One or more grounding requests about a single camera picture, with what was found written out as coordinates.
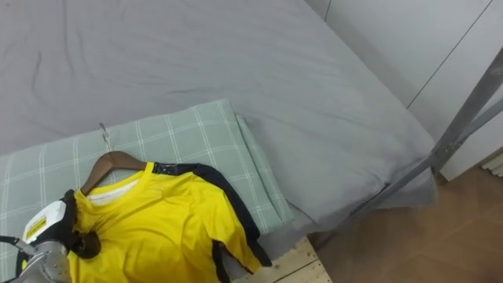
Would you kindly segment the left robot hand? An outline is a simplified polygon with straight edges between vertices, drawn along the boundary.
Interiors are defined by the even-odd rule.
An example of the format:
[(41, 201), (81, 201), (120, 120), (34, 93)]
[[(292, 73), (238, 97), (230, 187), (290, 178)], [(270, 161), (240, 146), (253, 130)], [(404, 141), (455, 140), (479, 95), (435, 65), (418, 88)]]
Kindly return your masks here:
[(22, 239), (34, 246), (46, 241), (56, 241), (67, 252), (73, 252), (83, 259), (92, 259), (100, 253), (101, 242), (95, 232), (85, 233), (75, 227), (77, 213), (75, 191), (70, 189), (61, 199), (44, 207), (28, 222)]

